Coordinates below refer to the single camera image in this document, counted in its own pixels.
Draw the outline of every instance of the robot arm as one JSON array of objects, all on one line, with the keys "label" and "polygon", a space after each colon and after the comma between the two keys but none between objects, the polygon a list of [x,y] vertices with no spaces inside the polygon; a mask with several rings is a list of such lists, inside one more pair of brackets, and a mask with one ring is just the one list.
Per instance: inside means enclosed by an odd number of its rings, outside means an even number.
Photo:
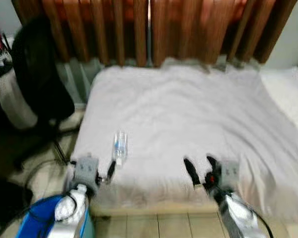
[{"label": "robot arm", "polygon": [[91,194],[96,195],[102,183],[109,184],[115,172],[116,161],[113,160],[110,164],[107,176],[101,177],[98,173],[98,160],[91,156],[80,158],[75,163],[74,177],[70,182],[70,187],[76,188],[79,184],[84,184]]},{"label": "robot arm", "polygon": [[[213,157],[207,156],[212,171],[205,176],[203,187],[206,192],[214,198],[219,206],[222,221],[231,238],[266,238],[264,233],[258,228],[258,214],[233,191],[229,186],[232,180],[238,179],[238,171],[235,162],[224,162],[220,164]],[[188,174],[192,179],[194,187],[201,186],[199,176],[194,165],[188,158],[184,158],[184,164]],[[273,235],[267,224],[270,237]]]}]

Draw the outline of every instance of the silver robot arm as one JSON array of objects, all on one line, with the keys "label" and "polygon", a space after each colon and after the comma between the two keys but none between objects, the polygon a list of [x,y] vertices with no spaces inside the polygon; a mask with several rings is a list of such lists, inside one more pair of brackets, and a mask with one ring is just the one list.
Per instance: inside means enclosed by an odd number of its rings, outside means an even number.
[{"label": "silver robot arm", "polygon": [[214,198],[219,206],[222,221],[230,238],[266,238],[258,228],[258,216],[256,212],[233,191],[229,186],[231,180],[238,178],[236,162],[224,162],[220,164],[213,157],[207,156],[212,171],[205,176],[205,183],[201,184],[195,167],[188,158],[184,158],[184,164],[192,179],[194,187],[203,185],[210,197]]},{"label": "silver robot arm", "polygon": [[[82,227],[86,220],[90,221],[88,214],[90,199],[98,194],[98,188],[102,183],[110,183],[115,171],[116,161],[112,161],[107,175],[101,177],[98,173],[98,162],[98,158],[91,156],[84,156],[71,162],[74,165],[74,176],[67,195],[55,207],[55,222],[48,238],[81,237]],[[87,233],[93,234],[94,230],[89,229]]]}]

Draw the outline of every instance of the plastic water bottle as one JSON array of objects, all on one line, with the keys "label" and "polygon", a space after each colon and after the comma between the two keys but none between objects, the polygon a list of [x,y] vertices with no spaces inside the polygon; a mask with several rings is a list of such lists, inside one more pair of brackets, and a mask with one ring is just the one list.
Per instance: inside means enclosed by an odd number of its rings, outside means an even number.
[{"label": "plastic water bottle", "polygon": [[121,168],[127,159],[127,134],[120,130],[115,134],[112,159]]}]

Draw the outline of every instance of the mattress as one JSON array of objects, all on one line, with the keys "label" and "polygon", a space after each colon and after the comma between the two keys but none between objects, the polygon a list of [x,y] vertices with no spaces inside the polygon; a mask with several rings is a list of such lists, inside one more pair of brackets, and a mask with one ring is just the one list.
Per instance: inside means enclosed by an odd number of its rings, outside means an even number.
[{"label": "mattress", "polygon": [[236,188],[245,201],[298,222],[298,129],[258,72],[196,65],[106,68],[93,82],[72,160],[91,154],[106,174],[120,129],[128,134],[128,159],[111,184],[101,186],[99,206],[208,203],[204,191],[193,189],[183,156],[203,180],[211,153],[239,162]]},{"label": "mattress", "polygon": [[260,74],[270,97],[298,128],[298,67],[265,69]]}]

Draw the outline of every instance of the blue object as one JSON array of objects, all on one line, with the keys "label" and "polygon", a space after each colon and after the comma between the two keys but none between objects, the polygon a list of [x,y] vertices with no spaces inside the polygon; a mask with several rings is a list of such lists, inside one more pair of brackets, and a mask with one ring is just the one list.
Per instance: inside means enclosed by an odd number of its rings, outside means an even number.
[{"label": "blue object", "polygon": [[[16,238],[46,238],[55,222],[55,207],[62,198],[63,195],[55,195],[34,203],[30,212],[26,214]],[[94,225],[88,210],[79,234],[80,238],[95,237]]]}]

